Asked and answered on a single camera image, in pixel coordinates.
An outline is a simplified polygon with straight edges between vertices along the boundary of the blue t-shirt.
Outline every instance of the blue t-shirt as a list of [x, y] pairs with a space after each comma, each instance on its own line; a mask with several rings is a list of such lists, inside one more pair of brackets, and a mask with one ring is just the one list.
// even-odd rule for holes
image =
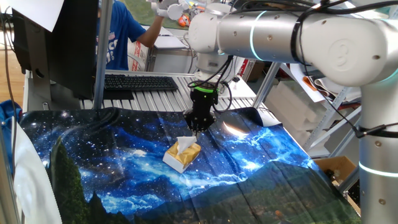
[[[98, 19], [97, 31], [100, 30]], [[111, 28], [109, 32], [108, 53], [106, 55], [106, 69], [129, 70], [127, 63], [127, 38], [135, 42], [146, 30], [134, 20], [126, 6], [114, 1], [112, 8]]]

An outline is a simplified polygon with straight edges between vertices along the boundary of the galaxy print tablecloth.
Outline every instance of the galaxy print tablecloth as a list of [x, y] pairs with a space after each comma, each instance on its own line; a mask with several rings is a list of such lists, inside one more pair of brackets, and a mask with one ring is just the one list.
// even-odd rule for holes
[[162, 162], [181, 113], [117, 108], [27, 113], [21, 126], [47, 168], [63, 223], [359, 223], [281, 125], [257, 111], [218, 115], [179, 174]]

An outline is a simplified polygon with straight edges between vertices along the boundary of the keyboard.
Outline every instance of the keyboard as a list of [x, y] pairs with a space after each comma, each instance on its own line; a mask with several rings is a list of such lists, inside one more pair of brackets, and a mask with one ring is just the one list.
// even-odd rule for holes
[[157, 91], [178, 90], [172, 77], [130, 77], [105, 75], [106, 90]]

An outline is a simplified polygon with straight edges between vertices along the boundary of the white tissue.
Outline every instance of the white tissue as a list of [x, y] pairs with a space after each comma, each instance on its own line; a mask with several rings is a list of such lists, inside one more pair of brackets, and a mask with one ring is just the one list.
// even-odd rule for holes
[[188, 149], [188, 147], [190, 147], [193, 143], [195, 143], [197, 141], [197, 138], [195, 136], [177, 137], [177, 141], [178, 141], [178, 146], [177, 146], [178, 153], [177, 153], [177, 155], [179, 155], [183, 151]]

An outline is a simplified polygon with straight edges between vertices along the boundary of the monitor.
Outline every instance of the monitor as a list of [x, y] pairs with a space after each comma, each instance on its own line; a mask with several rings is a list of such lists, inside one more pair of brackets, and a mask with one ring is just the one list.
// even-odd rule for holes
[[[70, 94], [59, 96], [61, 93], [72, 92], [74, 96], [92, 99], [96, 73], [98, 0], [65, 0], [53, 32], [15, 10], [12, 13], [16, 56], [22, 70], [32, 71], [33, 94], [44, 99], [47, 97], [51, 102], [58, 101], [58, 106], [51, 110], [76, 109], [68, 108], [67, 105], [59, 106], [70, 101], [71, 97]], [[50, 85], [49, 80], [57, 84]]]

